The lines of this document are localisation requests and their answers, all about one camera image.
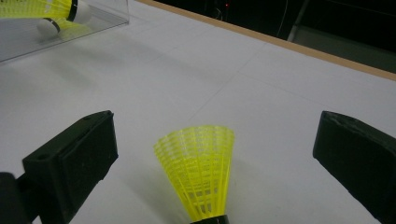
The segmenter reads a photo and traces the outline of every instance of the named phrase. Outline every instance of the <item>shuttlecock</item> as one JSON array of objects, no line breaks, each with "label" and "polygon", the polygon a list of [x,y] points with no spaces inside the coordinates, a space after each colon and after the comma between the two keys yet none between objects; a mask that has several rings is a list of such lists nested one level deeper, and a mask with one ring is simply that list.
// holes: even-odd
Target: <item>shuttlecock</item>
[{"label": "shuttlecock", "polygon": [[194,223],[228,224],[233,131],[205,125],[172,132],[154,152]]},{"label": "shuttlecock", "polygon": [[1,0],[0,18],[65,18],[86,23],[91,10],[81,0]]},{"label": "shuttlecock", "polygon": [[78,23],[67,21],[64,18],[57,18],[57,19],[45,18],[38,22],[37,30],[44,37],[52,38],[57,36],[61,31],[79,25],[80,24]]}]

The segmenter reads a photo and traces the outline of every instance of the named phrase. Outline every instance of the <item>shuttlecock base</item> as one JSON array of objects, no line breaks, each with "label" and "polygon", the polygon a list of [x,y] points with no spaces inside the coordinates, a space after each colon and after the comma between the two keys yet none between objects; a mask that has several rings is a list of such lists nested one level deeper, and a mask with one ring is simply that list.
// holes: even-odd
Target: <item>shuttlecock base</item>
[{"label": "shuttlecock base", "polygon": [[201,221],[192,222],[191,224],[230,224],[230,222],[228,221],[227,215],[224,215],[202,219]]}]

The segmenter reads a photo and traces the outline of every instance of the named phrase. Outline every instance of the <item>table surface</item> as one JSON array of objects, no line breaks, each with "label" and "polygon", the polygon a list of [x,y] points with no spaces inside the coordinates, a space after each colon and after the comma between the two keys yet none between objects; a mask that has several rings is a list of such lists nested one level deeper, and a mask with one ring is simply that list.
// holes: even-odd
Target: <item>table surface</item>
[{"label": "table surface", "polygon": [[396,82],[136,1],[131,23],[0,65],[0,170],[111,110],[119,159],[72,223],[190,223],[152,146],[235,131],[231,223],[378,223],[312,157],[330,110],[396,134]]}]

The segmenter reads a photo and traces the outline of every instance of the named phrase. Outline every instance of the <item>transparent box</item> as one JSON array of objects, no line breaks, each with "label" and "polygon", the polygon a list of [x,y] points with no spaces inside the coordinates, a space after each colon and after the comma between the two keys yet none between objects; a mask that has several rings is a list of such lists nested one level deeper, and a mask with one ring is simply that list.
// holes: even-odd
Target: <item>transparent box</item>
[{"label": "transparent box", "polygon": [[73,39],[129,23],[128,0],[84,0],[92,17],[84,25],[62,29],[55,36],[37,30],[41,18],[0,18],[0,63],[47,49]]}]

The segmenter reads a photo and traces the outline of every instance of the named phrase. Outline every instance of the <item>plastic shuttlecock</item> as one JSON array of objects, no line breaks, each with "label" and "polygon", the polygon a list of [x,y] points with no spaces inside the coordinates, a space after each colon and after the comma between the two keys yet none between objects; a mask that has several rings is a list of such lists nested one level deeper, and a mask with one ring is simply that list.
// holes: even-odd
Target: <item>plastic shuttlecock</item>
[{"label": "plastic shuttlecock", "polygon": [[80,0],[1,0],[0,18],[65,18],[86,23],[91,10]]},{"label": "plastic shuttlecock", "polygon": [[44,37],[52,38],[57,36],[61,31],[76,26],[80,26],[80,24],[67,21],[64,18],[57,18],[57,19],[45,18],[38,22],[37,30]]},{"label": "plastic shuttlecock", "polygon": [[228,223],[224,215],[233,131],[190,127],[161,138],[154,152],[194,223]]}]

